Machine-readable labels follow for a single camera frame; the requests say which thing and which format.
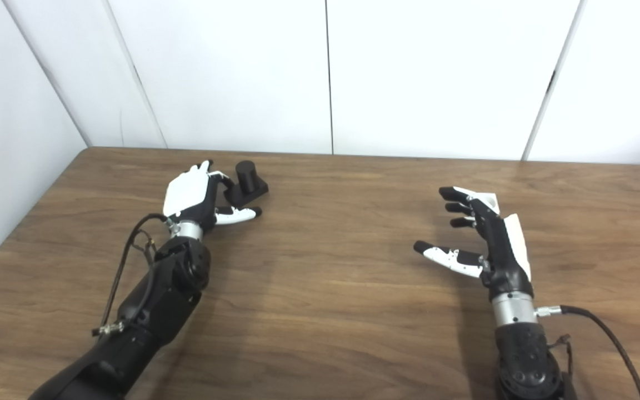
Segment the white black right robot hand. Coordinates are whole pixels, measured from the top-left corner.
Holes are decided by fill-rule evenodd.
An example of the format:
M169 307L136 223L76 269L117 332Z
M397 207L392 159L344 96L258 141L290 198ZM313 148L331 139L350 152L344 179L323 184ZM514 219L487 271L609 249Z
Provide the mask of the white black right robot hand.
M492 301L502 294L535 296L525 237L517 214L501 216L495 193L473 192L461 187L440 187L453 228L473 228L487 244L487 254L435 246L416 241L413 249L450 271L480 279Z

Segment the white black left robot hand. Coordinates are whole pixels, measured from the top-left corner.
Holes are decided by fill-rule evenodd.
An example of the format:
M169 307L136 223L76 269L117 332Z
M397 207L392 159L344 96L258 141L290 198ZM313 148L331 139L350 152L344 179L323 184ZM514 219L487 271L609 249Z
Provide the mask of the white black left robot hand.
M168 184L162 213L171 235L201 238L216 226L250 221L262 214L261 208L248 206L269 192L252 161L236 165L236 180L212 166L211 160L194 164Z

